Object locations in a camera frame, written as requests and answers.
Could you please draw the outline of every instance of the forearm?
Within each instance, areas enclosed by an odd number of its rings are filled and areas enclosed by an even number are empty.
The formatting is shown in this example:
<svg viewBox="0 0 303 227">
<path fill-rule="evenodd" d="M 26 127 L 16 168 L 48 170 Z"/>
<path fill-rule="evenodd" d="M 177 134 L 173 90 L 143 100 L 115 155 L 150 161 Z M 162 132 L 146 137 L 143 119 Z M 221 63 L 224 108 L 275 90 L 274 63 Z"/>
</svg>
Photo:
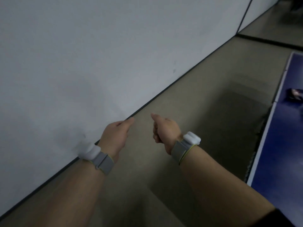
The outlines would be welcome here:
<svg viewBox="0 0 303 227">
<path fill-rule="evenodd" d="M 85 160 L 78 161 L 49 201 L 36 226 L 86 226 L 105 175 Z"/>
<path fill-rule="evenodd" d="M 252 225 L 275 208 L 197 146 L 185 156 L 180 168 L 201 206 L 225 225 Z"/>
</svg>

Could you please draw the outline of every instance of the table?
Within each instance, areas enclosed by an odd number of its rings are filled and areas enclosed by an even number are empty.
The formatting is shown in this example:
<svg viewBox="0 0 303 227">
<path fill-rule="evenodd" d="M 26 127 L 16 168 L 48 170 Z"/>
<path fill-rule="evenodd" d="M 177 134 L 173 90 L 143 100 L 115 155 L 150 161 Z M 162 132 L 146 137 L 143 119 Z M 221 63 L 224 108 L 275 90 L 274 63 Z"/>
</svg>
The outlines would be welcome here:
<svg viewBox="0 0 303 227">
<path fill-rule="evenodd" d="M 247 184 L 303 226 L 303 105 L 285 100 L 288 88 L 303 89 L 303 54 L 289 58 Z"/>
</svg>

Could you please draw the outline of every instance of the fist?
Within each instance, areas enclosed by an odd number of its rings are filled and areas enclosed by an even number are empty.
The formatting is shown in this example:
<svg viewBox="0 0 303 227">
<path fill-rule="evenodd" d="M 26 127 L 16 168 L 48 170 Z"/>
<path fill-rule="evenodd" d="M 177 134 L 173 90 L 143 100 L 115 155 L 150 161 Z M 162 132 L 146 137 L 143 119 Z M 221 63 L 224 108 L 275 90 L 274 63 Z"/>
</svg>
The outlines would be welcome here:
<svg viewBox="0 0 303 227">
<path fill-rule="evenodd" d="M 166 152 L 171 155 L 172 148 L 176 141 L 181 141 L 183 135 L 178 124 L 168 118 L 162 118 L 160 115 L 151 114 L 154 121 L 153 138 L 156 143 L 163 143 Z"/>
<path fill-rule="evenodd" d="M 119 152 L 125 146 L 127 132 L 134 124 L 134 118 L 125 121 L 113 122 L 105 128 L 98 146 L 103 153 L 107 153 L 116 163 L 119 159 Z"/>
</svg>

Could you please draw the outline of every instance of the sleeve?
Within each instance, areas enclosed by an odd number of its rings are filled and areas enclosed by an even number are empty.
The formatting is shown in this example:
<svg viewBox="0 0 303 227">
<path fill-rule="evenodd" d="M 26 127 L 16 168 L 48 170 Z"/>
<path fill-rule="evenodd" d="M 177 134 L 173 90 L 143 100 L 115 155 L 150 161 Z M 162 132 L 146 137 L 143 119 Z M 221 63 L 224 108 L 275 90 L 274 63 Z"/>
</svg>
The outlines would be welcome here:
<svg viewBox="0 0 303 227">
<path fill-rule="evenodd" d="M 252 226 L 259 227 L 259 226 L 278 226 L 278 225 L 285 227 L 294 226 L 280 210 L 275 209 L 274 211 L 267 214 L 265 217 L 263 217 L 261 220 L 259 220 L 257 223 L 255 223 Z"/>
</svg>

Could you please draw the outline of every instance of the person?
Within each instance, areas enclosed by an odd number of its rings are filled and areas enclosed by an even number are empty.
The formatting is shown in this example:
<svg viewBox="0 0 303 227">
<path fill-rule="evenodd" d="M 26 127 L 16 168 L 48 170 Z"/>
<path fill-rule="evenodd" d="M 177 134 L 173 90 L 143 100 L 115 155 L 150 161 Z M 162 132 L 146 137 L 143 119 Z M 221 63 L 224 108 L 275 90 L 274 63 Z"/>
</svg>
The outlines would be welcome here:
<svg viewBox="0 0 303 227">
<path fill-rule="evenodd" d="M 181 130 L 171 119 L 153 113 L 151 117 L 153 138 L 156 143 L 163 143 L 170 155 L 176 141 L 182 140 Z M 98 146 L 115 163 L 133 123 L 134 118 L 111 123 L 100 138 Z M 264 225 L 273 224 L 274 220 L 280 225 L 291 225 L 266 198 L 219 165 L 199 146 L 188 151 L 180 163 L 180 170 L 202 208 L 218 217 L 222 225 Z M 35 226 L 86 226 L 104 180 L 104 173 L 92 163 L 78 161 L 39 215 Z"/>
</svg>

